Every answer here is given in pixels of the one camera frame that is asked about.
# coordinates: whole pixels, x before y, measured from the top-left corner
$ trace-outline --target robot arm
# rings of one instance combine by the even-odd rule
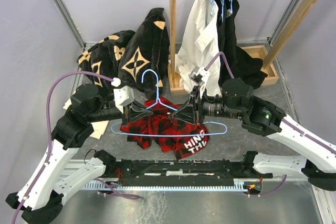
[[[240,79],[224,82],[222,97],[208,97],[204,90],[207,77],[202,78],[202,71],[203,69],[199,69],[193,75],[199,86],[195,86],[189,99],[172,113],[173,118],[197,125],[203,123],[205,116],[239,119],[247,131],[276,140],[301,154],[287,157],[249,152],[242,162],[231,163],[235,169],[238,168],[239,177],[260,174],[271,176],[272,173],[305,175],[310,183],[319,188],[336,190],[335,145],[303,128],[279,107],[255,97],[253,88]],[[115,89],[114,94],[114,101],[103,103],[94,84],[83,84],[71,96],[72,105],[58,120],[52,132],[54,144],[49,163],[45,164],[43,157],[24,188],[9,194],[6,199],[14,209],[25,200],[21,208],[24,211],[22,217],[29,224],[50,223],[67,200],[85,184],[115,170],[116,159],[101,150],[88,164],[66,179],[58,181],[65,165],[93,132],[90,122],[121,118],[123,125],[127,125],[128,122],[153,113],[134,100],[133,91],[128,87]],[[27,188],[43,165],[45,170],[42,176],[32,188],[29,197],[24,198]]]
[[[253,168],[261,173],[306,175],[313,185],[336,190],[336,146],[295,122],[282,109],[253,95],[253,88],[240,79],[224,82],[222,97],[200,96],[195,86],[188,101],[173,118],[202,124],[205,116],[239,119],[248,132],[287,145],[301,156],[270,156],[258,153]]]
[[[124,98],[123,101],[116,99],[104,104],[94,84],[81,85],[71,96],[72,105],[52,131],[54,140],[48,164],[44,163],[48,154],[46,151],[27,184],[19,192],[9,194],[6,198],[6,202],[14,209],[24,200],[22,218],[27,223],[50,223],[72,195],[93,179],[114,170],[116,159],[100,150],[82,168],[58,181],[67,163],[93,132],[91,122],[122,119],[127,125],[129,121],[133,122],[152,113],[138,112],[144,110],[144,107],[134,102],[133,90],[129,87],[114,91],[119,98]],[[42,166],[45,166],[42,175],[33,185],[29,197],[24,197]]]

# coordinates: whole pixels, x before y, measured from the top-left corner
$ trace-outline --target metal table surface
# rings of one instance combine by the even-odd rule
[[[265,182],[265,191],[278,182]],[[79,191],[52,224],[319,224],[311,186],[287,182],[281,190],[256,198],[211,191],[128,191],[143,197],[127,200]]]

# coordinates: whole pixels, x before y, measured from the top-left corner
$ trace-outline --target black jacket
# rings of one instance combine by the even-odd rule
[[[224,1],[224,21],[222,21],[222,4],[221,0],[215,0],[218,6],[217,32],[218,47],[222,51],[229,63],[231,71],[235,78],[241,78],[246,84],[251,85],[254,89],[259,88],[267,74],[260,71],[263,66],[261,59],[252,58],[247,52],[237,47],[235,17],[239,10],[239,3],[233,0],[233,13],[228,16],[227,10],[230,9],[230,0]],[[219,86],[230,79],[226,70],[224,61],[220,59],[220,76]]]

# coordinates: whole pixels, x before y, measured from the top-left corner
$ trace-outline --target wooden pole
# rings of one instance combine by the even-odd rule
[[[295,30],[304,20],[306,15],[312,9],[317,0],[303,0],[295,11],[291,19],[288,21],[287,25],[279,35],[279,38],[275,41],[274,45],[270,49],[268,55],[264,59],[264,68],[270,65],[276,56],[280,53],[281,49],[284,47],[289,38],[293,35]]]
[[[170,0],[170,66],[172,80],[175,79],[175,51],[176,51],[176,0]]]

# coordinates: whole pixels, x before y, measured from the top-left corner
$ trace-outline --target black bracket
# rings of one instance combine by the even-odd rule
[[[309,160],[307,160],[306,166],[301,170],[312,185],[323,190],[336,191],[336,173],[324,173]]]
[[[153,111],[146,109],[141,103],[134,101],[123,107],[122,124],[127,126],[128,123],[135,122],[141,118],[152,115]]]
[[[63,144],[63,149],[80,148],[85,140],[94,132],[92,124],[77,116],[70,106],[66,114],[56,123],[52,131],[53,139]]]
[[[44,207],[32,210],[31,207],[21,207],[23,210],[22,218],[28,224],[49,224],[59,215],[62,211],[62,197],[63,194],[58,194],[54,190],[50,194],[50,199]],[[20,202],[18,201],[17,193],[9,194],[6,202],[13,209],[17,209]]]

